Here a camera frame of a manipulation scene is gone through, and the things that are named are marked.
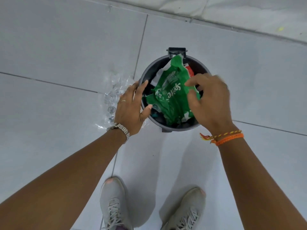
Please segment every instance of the shoelace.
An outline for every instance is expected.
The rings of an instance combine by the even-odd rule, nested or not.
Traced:
[[[110,230],[114,226],[123,225],[120,210],[118,206],[119,206],[119,203],[113,203],[110,206],[108,206],[110,220],[108,221],[106,226],[101,229]]]
[[[182,217],[177,224],[176,230],[192,230],[199,214],[196,210],[190,208],[187,215]]]

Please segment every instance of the white tile floor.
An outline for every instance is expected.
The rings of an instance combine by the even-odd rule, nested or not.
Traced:
[[[110,72],[134,73],[145,19],[84,0],[0,1],[0,201],[103,134],[95,125],[101,120],[96,92],[105,91]],[[307,143],[300,135],[307,134],[307,48],[150,15],[135,78],[170,46],[186,47],[225,79],[233,118],[262,127],[237,126],[307,218]],[[203,127],[162,133],[150,123],[131,137],[73,228],[99,229],[99,190],[114,166],[139,229],[159,229],[195,185],[207,193],[202,228],[243,229],[218,150],[199,132],[207,133]]]

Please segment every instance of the sprite logo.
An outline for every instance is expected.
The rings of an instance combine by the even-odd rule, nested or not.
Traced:
[[[181,90],[181,87],[180,87],[180,83],[176,84],[170,92],[167,93],[167,97],[170,98],[172,96],[174,96],[174,94],[176,93],[176,90]]]

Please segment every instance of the hand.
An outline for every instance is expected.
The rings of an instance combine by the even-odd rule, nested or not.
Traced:
[[[143,91],[148,84],[146,80],[139,88],[138,81],[129,86],[126,92],[120,96],[115,112],[115,123],[123,125],[131,135],[138,133],[143,125],[145,119],[150,115],[150,110],[153,107],[151,104],[141,110],[141,100]]]
[[[204,94],[200,100],[190,89],[188,102],[196,120],[207,128],[212,135],[236,130],[230,113],[230,94],[227,85],[217,75],[196,74],[185,83],[186,86],[199,85]]]

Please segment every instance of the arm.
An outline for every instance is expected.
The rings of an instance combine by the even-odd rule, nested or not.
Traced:
[[[138,83],[129,87],[117,106],[115,122],[130,135],[139,132],[150,114],[150,105],[140,113],[147,83],[137,89],[134,99]],[[17,191],[0,204],[0,229],[69,230],[125,141],[120,129],[110,130]]]
[[[197,100],[190,90],[188,101],[198,122],[212,135],[237,130],[232,123],[227,85],[218,76],[208,74],[198,74],[185,85],[196,84],[204,91],[203,97]],[[307,229],[307,222],[243,138],[228,141],[219,150],[246,230]]]

